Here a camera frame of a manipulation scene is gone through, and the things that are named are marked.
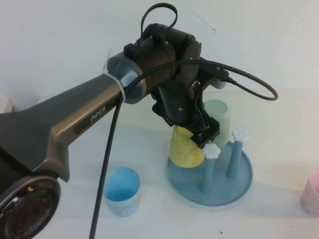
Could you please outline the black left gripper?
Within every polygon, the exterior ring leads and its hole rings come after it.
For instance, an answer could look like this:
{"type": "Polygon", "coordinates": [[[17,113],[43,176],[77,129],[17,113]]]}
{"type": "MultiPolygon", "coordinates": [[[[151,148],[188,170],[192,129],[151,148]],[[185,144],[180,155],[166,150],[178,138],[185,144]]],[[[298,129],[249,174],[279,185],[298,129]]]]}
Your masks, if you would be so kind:
{"type": "Polygon", "coordinates": [[[203,149],[209,141],[214,141],[220,135],[220,123],[204,109],[203,91],[209,85],[223,88],[226,79],[228,72],[221,67],[179,66],[174,76],[152,93],[156,100],[152,110],[168,125],[190,131],[189,138],[203,149]]]}

